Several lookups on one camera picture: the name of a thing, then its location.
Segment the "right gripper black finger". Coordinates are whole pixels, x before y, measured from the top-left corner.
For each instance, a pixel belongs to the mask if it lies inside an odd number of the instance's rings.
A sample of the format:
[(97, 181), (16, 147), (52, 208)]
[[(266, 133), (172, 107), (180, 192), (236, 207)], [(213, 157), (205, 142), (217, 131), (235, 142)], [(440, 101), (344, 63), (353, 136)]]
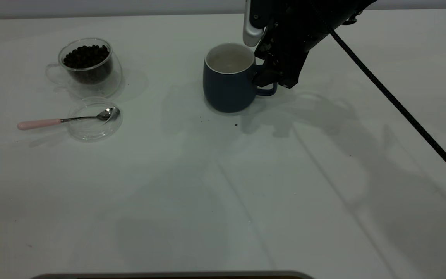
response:
[(299, 82), (299, 76), (309, 52), (288, 55), (283, 59), (278, 85), (291, 89)]
[(255, 65), (252, 83), (258, 87), (265, 87), (278, 83), (278, 74), (274, 68), (273, 55), (267, 54), (262, 65)]

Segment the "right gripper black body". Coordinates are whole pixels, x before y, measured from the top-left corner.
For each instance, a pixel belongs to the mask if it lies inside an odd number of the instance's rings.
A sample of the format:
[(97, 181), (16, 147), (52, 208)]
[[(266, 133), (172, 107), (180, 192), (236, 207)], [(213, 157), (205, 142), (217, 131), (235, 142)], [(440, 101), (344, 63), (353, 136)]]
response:
[(331, 30), (356, 23), (361, 0), (255, 0), (254, 27), (264, 30), (254, 54), (279, 58), (308, 52)]

